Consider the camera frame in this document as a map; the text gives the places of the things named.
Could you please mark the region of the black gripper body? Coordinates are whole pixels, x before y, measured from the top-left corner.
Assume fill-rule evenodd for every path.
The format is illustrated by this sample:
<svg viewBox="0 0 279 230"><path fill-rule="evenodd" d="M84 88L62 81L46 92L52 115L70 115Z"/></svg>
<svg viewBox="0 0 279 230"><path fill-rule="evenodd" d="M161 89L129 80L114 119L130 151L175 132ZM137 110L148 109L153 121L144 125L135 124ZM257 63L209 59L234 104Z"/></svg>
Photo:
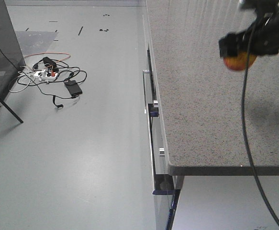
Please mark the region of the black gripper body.
<svg viewBox="0 0 279 230"><path fill-rule="evenodd" d="M279 13L255 20L246 30L219 40L220 57L236 57L249 50L257 56L279 53Z"/></svg>

